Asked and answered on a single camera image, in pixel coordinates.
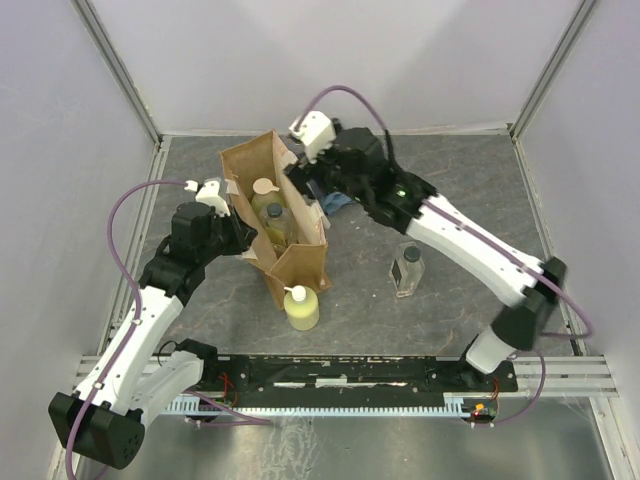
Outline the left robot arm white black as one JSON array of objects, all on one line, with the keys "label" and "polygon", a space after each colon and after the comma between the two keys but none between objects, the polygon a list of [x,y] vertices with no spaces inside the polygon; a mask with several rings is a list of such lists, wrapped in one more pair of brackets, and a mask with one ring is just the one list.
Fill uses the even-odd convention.
[{"label": "left robot arm white black", "polygon": [[138,453],[146,429],[190,387],[209,390],[220,379],[215,347],[187,339],[149,377],[154,349],[220,256],[248,251],[258,232],[235,212],[200,202],[180,205],[171,232],[145,265],[134,304],[96,366],[71,394],[58,392],[48,413],[67,450],[114,469]]}]

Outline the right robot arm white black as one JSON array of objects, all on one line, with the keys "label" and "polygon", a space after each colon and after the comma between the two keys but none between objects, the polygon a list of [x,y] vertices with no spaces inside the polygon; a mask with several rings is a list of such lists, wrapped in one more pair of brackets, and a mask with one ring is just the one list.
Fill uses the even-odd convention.
[{"label": "right robot arm white black", "polygon": [[321,133],[291,128],[289,135],[303,152],[283,172],[300,194],[348,196],[376,223],[445,255],[502,302],[460,359],[462,386],[483,389],[510,355],[533,349],[559,303],[567,273],[562,260],[542,261],[479,227],[433,185],[399,166],[391,138],[334,124]]}]

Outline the clear bottle yellow label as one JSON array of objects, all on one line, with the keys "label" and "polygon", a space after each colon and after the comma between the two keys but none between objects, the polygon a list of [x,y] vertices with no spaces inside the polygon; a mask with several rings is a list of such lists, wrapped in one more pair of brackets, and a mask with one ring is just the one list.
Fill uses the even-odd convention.
[{"label": "clear bottle yellow label", "polygon": [[270,203],[260,212],[260,221],[273,245],[287,248],[296,242],[296,225],[288,207]]}]

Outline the green bottle with pump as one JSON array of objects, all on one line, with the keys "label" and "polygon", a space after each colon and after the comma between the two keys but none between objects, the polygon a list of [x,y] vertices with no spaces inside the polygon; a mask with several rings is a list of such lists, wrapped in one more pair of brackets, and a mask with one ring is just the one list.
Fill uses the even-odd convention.
[{"label": "green bottle with pump", "polygon": [[283,208],[287,207],[286,199],[280,188],[269,178],[258,178],[254,181],[252,189],[254,194],[251,199],[251,207],[257,218],[260,218],[264,208],[272,203],[277,203]]}]

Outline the brown canvas bag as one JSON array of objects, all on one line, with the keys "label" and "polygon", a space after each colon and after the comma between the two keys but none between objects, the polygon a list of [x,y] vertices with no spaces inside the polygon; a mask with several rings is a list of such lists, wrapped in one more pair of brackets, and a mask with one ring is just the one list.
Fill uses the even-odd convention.
[{"label": "brown canvas bag", "polygon": [[[283,308],[287,287],[303,285],[316,293],[329,289],[324,213],[318,203],[307,204],[284,174],[284,168],[296,161],[295,154],[275,132],[269,131],[222,151],[220,161],[233,207],[258,232],[249,263],[262,272],[277,308]],[[260,178],[279,188],[293,214],[297,242],[288,247],[274,246],[252,209],[253,184]]]}]

